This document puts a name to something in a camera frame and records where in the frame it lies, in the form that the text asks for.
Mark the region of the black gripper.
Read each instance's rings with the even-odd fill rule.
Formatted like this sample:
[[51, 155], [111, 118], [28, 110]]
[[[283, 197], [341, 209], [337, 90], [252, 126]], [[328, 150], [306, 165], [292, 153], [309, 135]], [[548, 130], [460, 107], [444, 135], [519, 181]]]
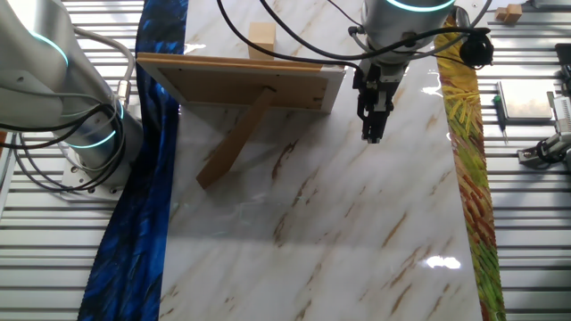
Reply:
[[359, 91], [357, 114], [362, 121], [361, 138], [364, 141], [372, 142], [373, 115], [373, 143], [378, 144], [382, 139], [388, 113], [393, 111], [393, 96], [407, 67], [406, 62], [379, 65], [372, 61], [360, 62], [353, 77], [353, 88]]

